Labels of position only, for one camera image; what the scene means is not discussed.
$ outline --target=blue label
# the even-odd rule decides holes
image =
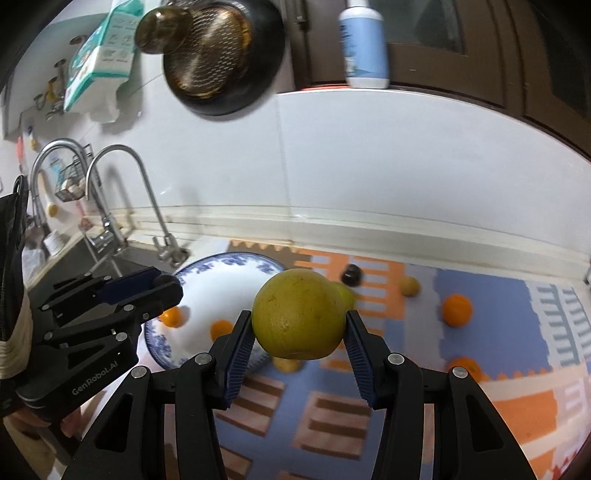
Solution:
[[[340,32],[347,77],[389,78],[388,50],[380,20],[346,18],[340,23]]]

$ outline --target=foam play mat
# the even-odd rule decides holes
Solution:
[[[356,308],[368,330],[421,367],[447,371],[457,358],[475,361],[480,386],[539,479],[557,478],[589,434],[591,325],[572,287],[241,241],[230,241],[228,251],[256,252],[333,281],[348,264],[360,266]],[[417,297],[400,293],[404,276],[420,282]],[[473,306],[461,328],[441,319],[441,303],[452,294]],[[421,479],[427,480],[433,407],[425,412]],[[342,345],[296,373],[266,365],[245,379],[230,410],[216,412],[231,480],[369,479],[383,420],[383,411],[360,398]],[[166,438],[175,451],[174,433]]]

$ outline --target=dish rack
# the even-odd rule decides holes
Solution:
[[[62,202],[75,202],[86,193],[86,176],[82,162],[74,160],[57,178],[56,197]]]

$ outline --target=white ceramic plate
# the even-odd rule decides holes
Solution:
[[[251,310],[255,296],[273,275],[285,268],[263,255],[227,252],[203,258],[176,274],[184,296],[178,304],[184,323],[169,328],[159,318],[146,322],[148,350],[164,369],[180,367],[213,345],[212,324],[227,320],[232,325],[242,310]],[[268,354],[258,342],[252,350],[249,371],[262,365]]]

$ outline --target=stainless steel faucet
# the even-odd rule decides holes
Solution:
[[[131,155],[133,157],[135,162],[138,164],[139,172],[142,175],[142,179],[144,181],[144,186],[146,188],[146,191],[148,192],[148,197],[150,198],[150,203],[152,203],[152,208],[154,209],[154,212],[156,213],[156,218],[158,219],[158,223],[160,224],[160,228],[162,228],[162,232],[164,233],[164,246],[163,247],[160,246],[160,243],[158,242],[158,238],[153,237],[154,245],[158,249],[158,257],[160,258],[160,260],[163,260],[163,261],[167,261],[170,259],[171,265],[173,267],[180,266],[182,263],[185,262],[186,259],[188,259],[189,252],[188,252],[188,250],[186,250],[184,248],[180,248],[174,235],[171,234],[170,231],[168,231],[168,227],[166,226],[166,223],[164,222],[164,218],[162,217],[162,212],[160,211],[160,207],[158,206],[158,202],[156,201],[156,196],[154,195],[154,190],[152,189],[150,179],[148,178],[148,173],[146,172],[144,162],[142,161],[141,157],[138,155],[138,153],[133,148],[127,147],[126,145],[110,145],[108,147],[103,148],[100,152],[98,152],[95,159],[91,162],[90,167],[88,168],[88,171],[86,172],[86,198],[88,199],[88,197],[89,197],[89,192],[90,192],[89,180],[91,178],[92,171],[94,170],[95,165],[97,164],[97,162],[101,158],[103,158],[105,155],[107,155],[107,153],[110,153],[110,152],[113,152],[116,150],[121,150],[123,152],[128,153],[129,155]]]
[[[51,152],[58,150],[59,148],[70,150],[80,160],[84,170],[89,171],[88,156],[84,150],[84,147],[82,147],[82,145],[80,145],[76,140],[72,140],[71,138],[58,138],[53,142],[49,142],[39,152],[39,155],[33,163],[33,168],[31,169],[31,199],[33,202],[33,217],[35,219],[35,224],[39,227],[42,227],[46,234],[49,233],[49,227],[47,226],[47,217],[45,210],[43,209],[43,205],[41,204],[41,198],[39,196],[38,177],[43,161]],[[125,248],[127,242],[123,236],[123,233],[117,227],[117,223],[115,222],[113,214],[111,214],[109,211],[105,195],[100,185],[96,181],[96,175],[93,177],[87,175],[86,181],[89,182],[86,185],[86,198],[88,198],[88,193],[92,191],[96,206],[99,209],[103,227],[105,228],[106,232],[110,232],[112,234],[112,236],[108,233],[106,235],[109,237],[109,239],[111,239],[110,241],[114,241],[116,243],[117,250]]]

